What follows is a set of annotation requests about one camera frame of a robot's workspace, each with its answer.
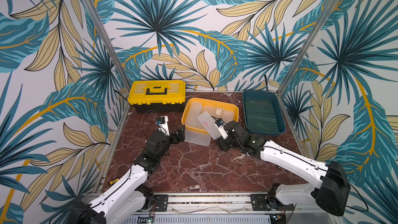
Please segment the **yellow plastic tray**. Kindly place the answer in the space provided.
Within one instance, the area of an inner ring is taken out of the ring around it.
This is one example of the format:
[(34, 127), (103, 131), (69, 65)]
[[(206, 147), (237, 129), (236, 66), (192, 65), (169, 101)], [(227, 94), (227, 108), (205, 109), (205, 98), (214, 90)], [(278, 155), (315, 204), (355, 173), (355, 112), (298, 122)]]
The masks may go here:
[(205, 108), (209, 107), (213, 107), (213, 112), (209, 114), (214, 117), (223, 117), (225, 115), (224, 112), (227, 111), (228, 115), (225, 122), (229, 122), (231, 120), (238, 121), (239, 110), (236, 105), (227, 102), (193, 97), (187, 101), (181, 118), (181, 123), (185, 125), (186, 129), (189, 131), (208, 135), (206, 129), (199, 125), (198, 116), (205, 112)]

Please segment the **clear ribbed pencil case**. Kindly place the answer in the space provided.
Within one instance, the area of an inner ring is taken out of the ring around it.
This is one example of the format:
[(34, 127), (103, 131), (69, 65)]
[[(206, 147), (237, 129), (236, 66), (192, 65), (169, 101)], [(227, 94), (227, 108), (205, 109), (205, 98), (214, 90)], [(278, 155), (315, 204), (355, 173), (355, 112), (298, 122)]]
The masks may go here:
[(200, 146), (209, 146), (211, 142), (211, 136), (208, 134), (198, 133), (190, 130), (185, 130), (185, 142), (196, 144)]

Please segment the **teal plastic tray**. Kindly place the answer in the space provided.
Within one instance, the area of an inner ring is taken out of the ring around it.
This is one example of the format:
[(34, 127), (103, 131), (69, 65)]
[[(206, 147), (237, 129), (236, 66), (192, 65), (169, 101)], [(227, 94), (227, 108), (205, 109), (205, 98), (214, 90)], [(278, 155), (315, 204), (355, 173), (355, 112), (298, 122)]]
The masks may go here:
[(243, 92), (245, 126), (249, 133), (279, 136), (286, 132), (284, 114), (278, 97), (269, 91)]

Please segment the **clear pencil case pink inside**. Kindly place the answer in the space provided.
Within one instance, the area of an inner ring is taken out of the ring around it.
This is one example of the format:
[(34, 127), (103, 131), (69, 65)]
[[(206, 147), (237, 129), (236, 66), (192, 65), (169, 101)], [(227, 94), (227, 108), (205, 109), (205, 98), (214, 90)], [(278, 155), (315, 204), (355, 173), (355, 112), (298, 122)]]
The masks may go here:
[(204, 112), (199, 115), (198, 122), (204, 127), (213, 140), (217, 140), (222, 137), (222, 134), (216, 125), (216, 120), (208, 112)]

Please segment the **yellow black toolbox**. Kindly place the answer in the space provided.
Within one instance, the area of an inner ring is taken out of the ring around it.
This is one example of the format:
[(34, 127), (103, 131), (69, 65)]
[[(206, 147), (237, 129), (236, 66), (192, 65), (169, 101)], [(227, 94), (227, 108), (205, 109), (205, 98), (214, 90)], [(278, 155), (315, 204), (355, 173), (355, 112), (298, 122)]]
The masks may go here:
[(183, 112), (186, 83), (182, 80), (141, 80), (132, 84), (127, 98), (138, 113)]

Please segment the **clear pencil case labelled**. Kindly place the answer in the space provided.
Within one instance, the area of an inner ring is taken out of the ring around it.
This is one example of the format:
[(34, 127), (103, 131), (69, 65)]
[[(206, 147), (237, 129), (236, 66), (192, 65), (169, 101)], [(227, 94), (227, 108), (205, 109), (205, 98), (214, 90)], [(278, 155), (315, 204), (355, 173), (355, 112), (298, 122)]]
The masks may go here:
[(224, 109), (219, 108), (219, 107), (216, 107), (216, 108), (215, 108), (215, 111), (214, 111), (214, 116), (215, 116), (216, 118), (222, 118), (223, 112), (224, 112)]

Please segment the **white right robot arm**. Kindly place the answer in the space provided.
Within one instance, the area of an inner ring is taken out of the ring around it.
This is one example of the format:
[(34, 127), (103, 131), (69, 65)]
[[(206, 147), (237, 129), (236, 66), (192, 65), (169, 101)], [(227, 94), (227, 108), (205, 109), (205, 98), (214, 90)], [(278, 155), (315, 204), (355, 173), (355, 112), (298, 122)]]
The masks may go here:
[(273, 163), (306, 181), (301, 185), (276, 183), (263, 201), (265, 209), (282, 209), (291, 204), (317, 204), (325, 212), (343, 216), (351, 190), (343, 167), (337, 162), (320, 162), (290, 151), (258, 134), (249, 134), (243, 126), (218, 119), (216, 144), (222, 151), (238, 149), (248, 157)]

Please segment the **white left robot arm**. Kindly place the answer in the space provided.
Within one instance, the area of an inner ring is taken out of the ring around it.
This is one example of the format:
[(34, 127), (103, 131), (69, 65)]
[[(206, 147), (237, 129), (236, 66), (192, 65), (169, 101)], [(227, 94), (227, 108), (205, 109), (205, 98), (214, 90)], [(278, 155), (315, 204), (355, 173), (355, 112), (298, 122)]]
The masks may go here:
[(102, 195), (85, 204), (79, 202), (68, 213), (68, 224), (120, 224), (142, 209), (154, 208), (153, 191), (144, 183), (155, 173), (172, 144), (185, 140), (185, 126), (176, 133), (156, 130), (128, 171)]

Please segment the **black yellow screwdriver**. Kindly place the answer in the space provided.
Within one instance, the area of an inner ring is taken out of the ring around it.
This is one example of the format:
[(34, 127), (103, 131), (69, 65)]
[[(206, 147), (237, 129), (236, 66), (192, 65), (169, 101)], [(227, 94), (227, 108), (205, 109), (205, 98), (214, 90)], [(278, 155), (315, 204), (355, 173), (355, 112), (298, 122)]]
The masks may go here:
[(109, 182), (109, 184), (112, 186), (112, 185), (114, 185), (115, 183), (117, 183), (119, 180), (120, 180), (119, 178), (115, 178), (115, 179), (111, 180), (111, 181)]

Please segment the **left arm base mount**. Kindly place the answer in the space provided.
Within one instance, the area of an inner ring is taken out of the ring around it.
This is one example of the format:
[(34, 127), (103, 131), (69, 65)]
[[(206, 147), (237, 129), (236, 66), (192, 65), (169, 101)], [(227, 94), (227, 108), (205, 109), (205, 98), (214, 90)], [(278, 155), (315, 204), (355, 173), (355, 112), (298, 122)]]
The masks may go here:
[(155, 211), (155, 212), (166, 212), (168, 203), (169, 203), (169, 196), (168, 195), (153, 195), (148, 199), (148, 211)]

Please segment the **aluminium front rail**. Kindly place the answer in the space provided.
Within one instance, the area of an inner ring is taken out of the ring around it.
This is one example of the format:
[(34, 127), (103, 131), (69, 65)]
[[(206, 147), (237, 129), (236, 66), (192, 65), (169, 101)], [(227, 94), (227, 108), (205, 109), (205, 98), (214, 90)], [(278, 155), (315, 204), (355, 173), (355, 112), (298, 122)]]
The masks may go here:
[(294, 224), (320, 213), (315, 205), (294, 204), (292, 211), (253, 211), (254, 192), (167, 192), (166, 212), (137, 211), (121, 224)]

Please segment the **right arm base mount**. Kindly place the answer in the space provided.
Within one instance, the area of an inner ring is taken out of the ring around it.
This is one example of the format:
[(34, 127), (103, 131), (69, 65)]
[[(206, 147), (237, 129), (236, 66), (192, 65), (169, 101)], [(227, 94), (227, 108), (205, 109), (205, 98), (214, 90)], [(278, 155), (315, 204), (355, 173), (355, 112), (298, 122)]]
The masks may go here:
[(274, 195), (251, 194), (250, 202), (253, 211), (292, 211), (293, 204), (284, 205)]

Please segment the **left aluminium frame post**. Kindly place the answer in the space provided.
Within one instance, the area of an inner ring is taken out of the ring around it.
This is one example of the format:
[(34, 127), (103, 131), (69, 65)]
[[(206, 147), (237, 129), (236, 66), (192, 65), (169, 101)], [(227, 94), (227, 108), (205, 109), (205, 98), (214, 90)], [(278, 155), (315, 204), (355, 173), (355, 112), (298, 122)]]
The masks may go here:
[(100, 19), (100, 16), (98, 14), (98, 11), (94, 5), (94, 2), (92, 0), (82, 0), (84, 6), (86, 7), (86, 10), (93, 22), (94, 27), (97, 29), (98, 35), (101, 38), (103, 44), (105, 45), (105, 48), (107, 49), (110, 58), (112, 62), (115, 65), (115, 68), (117, 72), (119, 73), (123, 85), (127, 88), (131, 88), (131, 83), (129, 79), (126, 76), (126, 73), (123, 70), (122, 64), (119, 60), (119, 57), (114, 49), (114, 46), (112, 45), (112, 42), (106, 32), (106, 29), (102, 23), (102, 20)]

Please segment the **aluminium frame post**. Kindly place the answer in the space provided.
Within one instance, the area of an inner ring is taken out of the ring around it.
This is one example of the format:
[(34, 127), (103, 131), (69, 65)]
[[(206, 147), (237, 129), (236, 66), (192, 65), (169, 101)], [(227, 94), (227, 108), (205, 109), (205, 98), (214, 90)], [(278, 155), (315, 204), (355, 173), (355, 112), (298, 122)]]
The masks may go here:
[(289, 68), (283, 83), (280, 85), (279, 89), (276, 91), (278, 96), (281, 96), (285, 93), (288, 83), (293, 78), (296, 70), (300, 66), (304, 56), (307, 54), (312, 42), (317, 37), (318, 33), (321, 31), (322, 27), (324, 26), (325, 22), (327, 21), (330, 14), (333, 12), (334, 7), (338, 4), (339, 0), (329, 0), (324, 10), (320, 13), (319, 18), (317, 19), (315, 26), (310, 31), (307, 39), (305, 40), (302, 48), (300, 49), (299, 53), (297, 54), (296, 59), (292, 62), (291, 67)]
[(94, 27), (97, 29), (98, 35), (101, 38), (103, 44), (105, 45), (105, 48), (107, 49), (110, 58), (112, 62), (115, 65), (115, 68), (117, 72), (119, 73), (123, 85), (127, 88), (131, 88), (131, 83), (129, 79), (126, 76), (126, 73), (123, 70), (122, 64), (119, 60), (119, 57), (114, 49), (114, 46), (112, 45), (112, 42), (106, 32), (106, 29), (102, 23), (102, 20), (100, 19), (100, 16), (98, 14), (98, 11), (94, 5), (94, 2), (92, 0), (82, 0), (84, 6), (86, 7), (86, 10), (93, 22)]

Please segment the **right aluminium frame post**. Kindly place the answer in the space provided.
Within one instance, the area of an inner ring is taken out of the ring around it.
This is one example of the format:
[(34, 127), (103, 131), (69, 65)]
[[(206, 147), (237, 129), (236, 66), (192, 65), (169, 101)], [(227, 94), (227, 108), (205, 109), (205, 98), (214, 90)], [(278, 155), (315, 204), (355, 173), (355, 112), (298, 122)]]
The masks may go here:
[(319, 18), (317, 19), (315, 26), (310, 31), (307, 39), (305, 40), (302, 48), (300, 49), (299, 53), (297, 54), (296, 59), (292, 62), (291, 67), (289, 68), (283, 83), (280, 85), (279, 89), (276, 91), (278, 96), (281, 96), (285, 93), (288, 83), (293, 78), (296, 70), (300, 66), (304, 56), (307, 54), (312, 42), (317, 37), (318, 33), (321, 31), (322, 27), (324, 26), (325, 22), (327, 21), (330, 14), (333, 12), (334, 7), (338, 4), (339, 0), (329, 0), (324, 10), (320, 13)]

